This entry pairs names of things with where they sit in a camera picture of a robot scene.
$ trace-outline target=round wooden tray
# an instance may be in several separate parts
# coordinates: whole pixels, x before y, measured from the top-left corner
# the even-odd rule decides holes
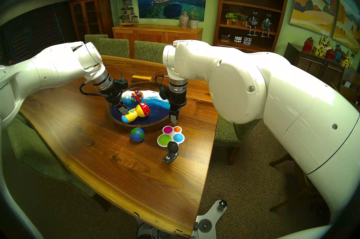
[[[162,84],[162,86],[164,87],[164,89],[167,89],[167,87],[168,87],[165,84]],[[141,90],[144,88],[151,88],[148,90],[152,90],[152,91],[159,90],[159,88],[156,86],[155,82],[142,81],[142,82],[136,82],[136,83],[130,84],[128,86],[128,88],[126,90],[124,90],[123,92],[128,91],[128,90]],[[114,116],[112,116],[110,103],[108,103],[106,111],[107,111],[109,117],[111,118],[111,120],[113,120],[116,124],[119,124],[121,126],[121,128],[126,131],[131,131],[133,128],[139,127],[139,128],[142,128],[144,132],[151,132],[154,130],[159,130],[171,122],[169,117],[164,117],[163,119],[161,119],[157,122],[147,124],[147,125],[130,125],[130,124],[125,124],[122,121],[118,121],[117,119],[114,118]]]
[[[135,21],[135,22],[129,22],[129,23],[119,23],[119,25],[124,25],[124,26],[130,26],[130,25],[134,25],[136,23],[139,23],[138,21]]]

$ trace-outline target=abstract landscape painting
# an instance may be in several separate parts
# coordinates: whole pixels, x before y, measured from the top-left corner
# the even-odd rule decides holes
[[[295,0],[290,24],[330,36],[336,0]]]
[[[355,52],[359,51],[360,14],[344,0],[340,0],[339,2],[333,39],[341,42]]]

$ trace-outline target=pink button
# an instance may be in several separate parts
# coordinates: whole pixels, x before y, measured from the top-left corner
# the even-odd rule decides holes
[[[172,128],[171,128],[171,127],[165,127],[165,128],[164,128],[164,133],[169,134],[169,133],[171,133],[171,132],[172,132]]]

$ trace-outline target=colorful spiky ball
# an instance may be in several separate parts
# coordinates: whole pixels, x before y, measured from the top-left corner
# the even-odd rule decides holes
[[[136,90],[136,91],[134,91],[134,93],[131,94],[131,99],[134,102],[141,102],[143,97],[144,97],[143,93],[139,90]]]

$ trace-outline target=patterned vase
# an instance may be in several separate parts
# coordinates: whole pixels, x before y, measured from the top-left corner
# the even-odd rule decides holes
[[[189,16],[187,12],[183,12],[183,14],[179,17],[180,25],[182,28],[188,27]]]

